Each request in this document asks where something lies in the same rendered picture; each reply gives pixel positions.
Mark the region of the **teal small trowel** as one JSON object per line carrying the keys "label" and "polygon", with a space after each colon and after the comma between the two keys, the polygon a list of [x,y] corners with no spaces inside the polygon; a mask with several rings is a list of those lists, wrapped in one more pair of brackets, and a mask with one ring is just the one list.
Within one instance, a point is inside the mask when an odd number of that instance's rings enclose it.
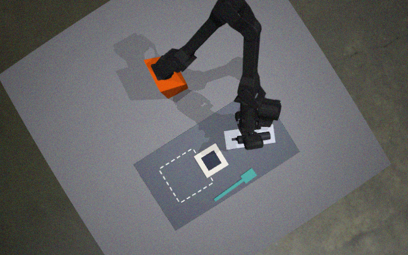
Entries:
{"label": "teal small trowel", "polygon": [[250,181],[253,177],[257,176],[253,169],[251,168],[250,170],[248,170],[247,172],[245,172],[243,175],[241,175],[241,180],[234,183],[232,186],[230,186],[228,189],[226,189],[225,191],[223,191],[221,194],[219,194],[217,197],[214,198],[215,201],[219,200],[220,198],[222,198],[224,195],[226,195],[228,192],[230,192],[231,190],[233,190],[235,187],[237,187],[239,184],[241,184],[243,181],[245,181],[245,183],[247,183],[248,181]]}

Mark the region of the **cream square tile with dark center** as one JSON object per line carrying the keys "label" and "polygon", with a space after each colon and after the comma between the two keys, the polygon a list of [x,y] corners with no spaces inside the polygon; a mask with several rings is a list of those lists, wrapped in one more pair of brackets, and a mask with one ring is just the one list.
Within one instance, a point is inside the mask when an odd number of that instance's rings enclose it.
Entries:
{"label": "cream square tile with dark center", "polygon": [[194,158],[207,178],[229,165],[216,143],[195,155]]}

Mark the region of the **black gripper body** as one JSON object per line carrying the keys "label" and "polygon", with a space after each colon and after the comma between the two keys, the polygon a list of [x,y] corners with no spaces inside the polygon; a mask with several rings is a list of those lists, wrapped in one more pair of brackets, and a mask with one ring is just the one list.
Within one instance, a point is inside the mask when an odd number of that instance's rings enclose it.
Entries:
{"label": "black gripper body", "polygon": [[257,132],[254,131],[254,130],[258,130],[257,129],[258,115],[247,118],[247,117],[243,117],[240,111],[237,111],[235,113],[235,119],[236,121],[240,119],[239,125],[241,127],[242,132],[245,132],[246,137],[243,138],[245,149],[253,150],[253,149],[262,148],[263,139],[260,135],[258,135]]}

